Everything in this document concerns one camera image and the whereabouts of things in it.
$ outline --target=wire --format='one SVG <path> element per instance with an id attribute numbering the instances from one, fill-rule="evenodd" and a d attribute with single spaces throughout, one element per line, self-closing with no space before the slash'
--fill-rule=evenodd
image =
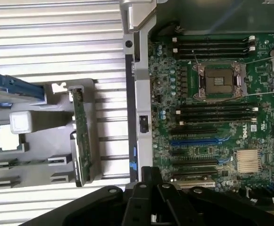
<path id="1" fill-rule="evenodd" d="M 156 41 L 159 33 L 162 30 L 166 29 L 167 27 L 173 26 L 173 25 L 175 26 L 174 31 L 177 32 L 177 33 L 182 32 L 184 30 L 180 27 L 179 21 L 177 21 L 177 20 L 169 21 L 169 22 L 167 22 L 166 24 L 164 24 L 160 27 L 155 27 L 153 29 L 152 33 L 151 33 L 150 40 L 152 42 Z"/>

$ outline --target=green circuit board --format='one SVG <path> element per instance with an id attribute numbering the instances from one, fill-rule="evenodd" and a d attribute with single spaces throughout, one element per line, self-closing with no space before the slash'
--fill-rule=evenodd
<path id="1" fill-rule="evenodd" d="M 255 50 L 247 57 L 233 59 L 206 59 L 195 52 L 187 59 L 176 57 L 176 43 L 169 37 L 149 44 L 153 163 L 160 168 L 164 180 L 172 181 L 174 172 L 182 173 L 177 180 L 208 178 L 215 181 L 216 191 L 274 183 L 274 34 L 253 35 Z M 248 36 L 184 36 L 180 40 L 200 43 L 207 39 L 237 40 Z M 202 65 L 205 84 L 201 84 L 199 76 Z M 246 76 L 241 78 L 247 91 L 238 96 L 231 90 L 234 85 L 224 83 L 228 74 L 234 76 L 235 70 L 240 68 Z M 199 97 L 201 86 L 206 88 L 204 99 Z M 184 120 L 178 118 L 182 116 L 181 109 L 186 110 Z M 222 120 L 221 115 L 217 121 L 215 114 L 219 113 L 227 118 Z M 171 133 L 179 128 L 205 132 Z M 209 139 L 217 139 L 218 143 L 206 143 Z M 173 145 L 177 140 L 190 143 Z M 202 164 L 204 160 L 216 160 L 217 163 Z M 193 162 L 185 165 L 184 161 Z"/>

